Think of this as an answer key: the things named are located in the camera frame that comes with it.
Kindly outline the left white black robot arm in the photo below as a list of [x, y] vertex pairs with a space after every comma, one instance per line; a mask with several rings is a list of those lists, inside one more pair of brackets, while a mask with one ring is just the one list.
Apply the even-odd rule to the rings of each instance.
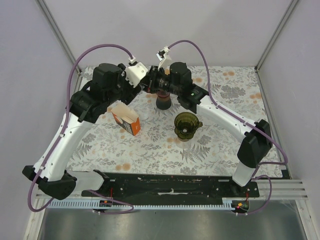
[[38, 160], [34, 165], [25, 166], [23, 175], [35, 181], [43, 193], [57, 200], [87, 190], [106, 196], [110, 192], [106, 175], [98, 170], [67, 171], [66, 166], [83, 136], [110, 105], [116, 101], [128, 105], [139, 94], [142, 90], [139, 83], [147, 72], [141, 62], [128, 67], [122, 63], [101, 63], [95, 67], [92, 79], [72, 95], [69, 112], [64, 115], [56, 133], [58, 140], [51, 142], [42, 158], [46, 163]]

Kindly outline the orange coffee filter box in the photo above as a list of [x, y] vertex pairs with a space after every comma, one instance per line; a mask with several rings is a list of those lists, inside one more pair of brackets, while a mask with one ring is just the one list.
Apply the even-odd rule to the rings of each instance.
[[141, 130], [139, 115], [133, 108], [120, 102], [111, 110], [111, 113], [115, 122], [131, 135], [136, 136]]

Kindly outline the green glass dripper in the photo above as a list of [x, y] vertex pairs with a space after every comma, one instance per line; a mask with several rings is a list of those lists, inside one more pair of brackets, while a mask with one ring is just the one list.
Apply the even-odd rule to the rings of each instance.
[[174, 119], [174, 133], [182, 142], [191, 140], [203, 123], [191, 112], [179, 113]]

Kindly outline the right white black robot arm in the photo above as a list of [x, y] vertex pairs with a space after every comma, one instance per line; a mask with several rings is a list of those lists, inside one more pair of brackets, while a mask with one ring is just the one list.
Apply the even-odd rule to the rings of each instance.
[[147, 93], [164, 91], [176, 95], [184, 109], [212, 120], [240, 142], [237, 152], [239, 163], [232, 175], [229, 191], [235, 197], [242, 196], [258, 164], [273, 146], [269, 123], [248, 119], [212, 100], [207, 90], [193, 82], [192, 73], [183, 62], [172, 63], [169, 74], [152, 66], [140, 84]]

